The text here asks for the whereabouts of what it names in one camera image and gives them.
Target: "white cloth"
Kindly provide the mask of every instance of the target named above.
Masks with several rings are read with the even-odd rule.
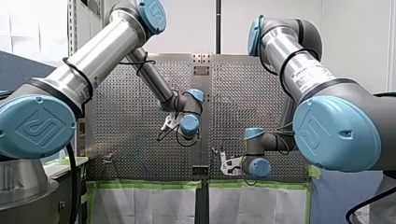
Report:
[[[210,223],[305,224],[308,193],[306,189],[211,188]]]
[[[94,189],[93,224],[193,224],[195,189]]]

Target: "robotic arm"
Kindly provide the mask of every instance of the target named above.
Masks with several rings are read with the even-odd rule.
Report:
[[[198,90],[178,95],[169,89],[141,47],[166,26],[158,0],[120,3],[108,25],[45,78],[33,78],[0,101],[0,154],[12,159],[39,159],[63,149],[74,135],[94,90],[123,58],[138,62],[141,76],[168,112],[180,133],[192,139],[199,129],[204,95]]]
[[[248,53],[271,65],[288,95],[279,124],[283,132],[246,130],[244,173],[264,177],[265,151],[298,148],[315,165],[343,172],[394,170],[396,127],[393,97],[376,97],[320,62],[321,39],[308,21],[260,16],[250,27]]]

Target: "pegboard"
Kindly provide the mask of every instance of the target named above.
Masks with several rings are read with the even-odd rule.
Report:
[[[267,73],[257,59],[248,56],[213,55],[212,113],[209,125],[209,159],[211,179],[241,178],[227,176],[220,171],[219,153],[223,148],[228,157],[244,155],[245,129],[263,127],[274,131],[278,127],[284,93],[278,77]],[[285,156],[279,152],[265,152],[272,166],[268,179],[277,181],[305,181],[307,163],[299,151]]]
[[[211,55],[209,75],[195,76],[197,65],[190,54],[156,54],[160,73],[171,89],[185,91],[200,85],[210,86],[205,92],[208,111],[202,119],[209,120],[202,127],[208,139],[192,148],[181,147],[171,133],[161,142],[155,139],[167,113],[159,110],[154,94],[129,65],[119,65],[96,90],[87,108],[86,145],[91,152],[88,178],[191,180],[191,167],[196,165],[194,150],[205,150],[199,164],[209,164],[213,179],[230,178],[220,172],[219,148],[228,137],[243,139],[246,127],[274,130],[279,122],[284,94],[277,77],[264,72],[258,61],[248,56]],[[241,156],[242,142],[224,141],[228,155]],[[267,153],[273,172],[271,179],[304,181],[306,162],[298,152],[283,156]]]
[[[191,56],[179,55],[177,61],[161,58],[150,57],[171,89],[189,89]],[[95,91],[88,108],[89,179],[191,179],[191,149],[177,143],[175,132],[156,141],[168,114],[159,109],[131,65],[118,65]]]

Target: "blue joint cap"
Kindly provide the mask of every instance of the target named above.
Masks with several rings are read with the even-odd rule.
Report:
[[[266,177],[271,173],[271,164],[264,158],[256,158],[250,163],[248,172],[256,178]]]
[[[369,170],[381,154],[381,139],[370,118],[338,97],[315,96],[302,102],[293,130],[303,155],[328,170]]]
[[[62,150],[74,136],[73,111],[52,96],[28,95],[0,107],[0,154],[40,159]]]
[[[180,130],[186,136],[193,136],[199,129],[199,120],[193,114],[183,116],[180,122]]]
[[[260,29],[262,26],[263,16],[258,17],[250,25],[247,41],[247,54],[249,56],[258,57],[258,47],[260,43]]]
[[[193,95],[197,100],[199,100],[201,103],[204,101],[204,93],[200,90],[197,89],[189,89],[187,90],[191,95]]]
[[[166,13],[160,0],[136,0],[137,10],[148,29],[155,35],[166,28]]]
[[[246,128],[245,139],[249,140],[264,133],[264,128]]]

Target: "metal pole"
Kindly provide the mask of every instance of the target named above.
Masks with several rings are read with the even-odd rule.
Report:
[[[221,54],[221,0],[216,0],[216,54]]]

